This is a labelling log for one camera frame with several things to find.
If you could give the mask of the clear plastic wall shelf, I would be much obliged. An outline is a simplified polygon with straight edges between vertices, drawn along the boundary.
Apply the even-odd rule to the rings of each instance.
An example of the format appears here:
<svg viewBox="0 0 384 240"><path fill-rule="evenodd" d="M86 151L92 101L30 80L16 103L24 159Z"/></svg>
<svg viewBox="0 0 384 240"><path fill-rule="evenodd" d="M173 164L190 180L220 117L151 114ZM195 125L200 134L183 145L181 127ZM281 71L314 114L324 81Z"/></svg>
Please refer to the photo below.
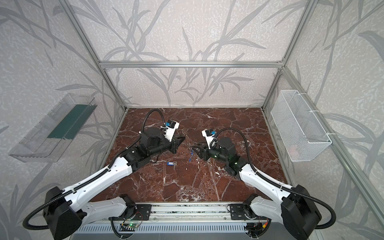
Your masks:
<svg viewBox="0 0 384 240"><path fill-rule="evenodd" d="M24 163L55 163L98 105L91 96L67 94L9 152Z"/></svg>

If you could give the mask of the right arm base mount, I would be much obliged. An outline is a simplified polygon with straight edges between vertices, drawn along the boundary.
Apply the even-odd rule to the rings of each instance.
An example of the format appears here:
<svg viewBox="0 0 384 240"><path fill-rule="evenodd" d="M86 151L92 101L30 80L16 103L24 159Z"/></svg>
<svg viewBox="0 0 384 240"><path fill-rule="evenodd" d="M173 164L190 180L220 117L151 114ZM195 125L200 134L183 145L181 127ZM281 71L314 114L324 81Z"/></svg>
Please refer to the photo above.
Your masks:
<svg viewBox="0 0 384 240"><path fill-rule="evenodd" d="M246 215L243 204L228 204L227 211L230 213L230 218L232 221L243 221L243 222L267 222L266 217L256 216L254 218L248 217Z"/></svg>

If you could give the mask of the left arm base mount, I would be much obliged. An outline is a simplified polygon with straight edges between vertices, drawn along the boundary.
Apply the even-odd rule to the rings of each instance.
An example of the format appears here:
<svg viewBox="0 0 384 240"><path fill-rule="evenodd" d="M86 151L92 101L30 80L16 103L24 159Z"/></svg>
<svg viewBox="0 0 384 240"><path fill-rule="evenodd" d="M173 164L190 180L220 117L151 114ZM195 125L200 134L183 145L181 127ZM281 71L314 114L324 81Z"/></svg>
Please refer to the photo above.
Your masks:
<svg viewBox="0 0 384 240"><path fill-rule="evenodd" d="M150 218L151 209L152 205L150 204L138 204L135 206L130 205L120 215L120 218L130 221L148 221Z"/></svg>

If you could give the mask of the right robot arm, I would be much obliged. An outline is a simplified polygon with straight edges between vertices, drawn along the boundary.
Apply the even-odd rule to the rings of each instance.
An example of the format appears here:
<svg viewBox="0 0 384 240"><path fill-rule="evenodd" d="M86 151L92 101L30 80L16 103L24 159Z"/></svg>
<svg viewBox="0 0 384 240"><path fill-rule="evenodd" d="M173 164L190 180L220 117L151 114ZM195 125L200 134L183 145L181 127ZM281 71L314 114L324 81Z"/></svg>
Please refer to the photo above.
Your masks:
<svg viewBox="0 0 384 240"><path fill-rule="evenodd" d="M252 194L243 202L246 218L259 220L264 217L278 222L297 240L308 239L322 219L315 203L304 198L304 195L308 195L304 187L294 188L253 169L246 159L237 154L230 138L220 139L212 148L206 143L199 143L192 149L204 161L214 159L225 163L229 175L267 196L265 199Z"/></svg>

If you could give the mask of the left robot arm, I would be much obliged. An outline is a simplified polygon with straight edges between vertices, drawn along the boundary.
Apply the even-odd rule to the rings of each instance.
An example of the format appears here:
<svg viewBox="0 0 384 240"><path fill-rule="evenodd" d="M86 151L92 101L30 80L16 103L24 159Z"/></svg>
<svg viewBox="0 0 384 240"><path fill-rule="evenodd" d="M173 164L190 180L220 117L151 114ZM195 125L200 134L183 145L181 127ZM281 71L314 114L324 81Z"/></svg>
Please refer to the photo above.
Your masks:
<svg viewBox="0 0 384 240"><path fill-rule="evenodd" d="M63 190L58 187L49 190L46 202L69 193L43 210L43 217L54 239L63 240L80 227L95 221L133 216L137 207L127 195L99 202L92 202L92 199L115 182L149 164L153 156L167 151L175 154L186 138L174 132L171 130L165 134L161 129L148 128L141 134L139 144L125 148L108 166Z"/></svg>

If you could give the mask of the aluminium front rail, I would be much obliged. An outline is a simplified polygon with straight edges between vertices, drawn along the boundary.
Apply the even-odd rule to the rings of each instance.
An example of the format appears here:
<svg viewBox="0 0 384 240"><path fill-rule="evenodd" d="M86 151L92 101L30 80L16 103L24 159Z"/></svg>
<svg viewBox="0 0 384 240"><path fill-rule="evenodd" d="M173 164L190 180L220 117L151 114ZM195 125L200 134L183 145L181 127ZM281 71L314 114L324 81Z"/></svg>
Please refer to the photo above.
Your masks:
<svg viewBox="0 0 384 240"><path fill-rule="evenodd" d="M110 217L117 217L122 221L120 215L130 205L150 204L152 205L150 218L145 223L214 223L230 222L230 213L227 211L228 204L243 204L236 202L174 202L174 203L125 203L122 198L115 198L101 202L87 203L81 210L87 215L83 218L82 225L104 221ZM254 210L246 213L248 217L266 217L274 222L283 223L282 213L272 201L262 200L257 197L251 204Z"/></svg>

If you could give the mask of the green circuit board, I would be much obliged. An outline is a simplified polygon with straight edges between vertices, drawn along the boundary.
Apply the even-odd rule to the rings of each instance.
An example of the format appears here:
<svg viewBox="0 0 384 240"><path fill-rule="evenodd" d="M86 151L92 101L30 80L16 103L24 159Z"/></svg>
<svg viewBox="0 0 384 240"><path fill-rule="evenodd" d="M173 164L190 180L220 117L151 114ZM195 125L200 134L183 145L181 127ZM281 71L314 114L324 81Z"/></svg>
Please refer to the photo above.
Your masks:
<svg viewBox="0 0 384 240"><path fill-rule="evenodd" d="M134 232L140 225L140 223L122 223L120 225L120 230L123 232Z"/></svg>

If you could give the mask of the aluminium frame crossbar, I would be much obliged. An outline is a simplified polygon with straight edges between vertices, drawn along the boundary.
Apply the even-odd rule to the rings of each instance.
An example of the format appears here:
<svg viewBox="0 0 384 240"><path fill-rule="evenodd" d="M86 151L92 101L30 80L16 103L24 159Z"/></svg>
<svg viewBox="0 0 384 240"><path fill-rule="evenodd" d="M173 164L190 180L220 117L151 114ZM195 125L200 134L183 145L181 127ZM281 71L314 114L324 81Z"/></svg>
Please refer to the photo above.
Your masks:
<svg viewBox="0 0 384 240"><path fill-rule="evenodd" d="M282 63L274 61L102 61L100 66L109 68L280 68Z"/></svg>

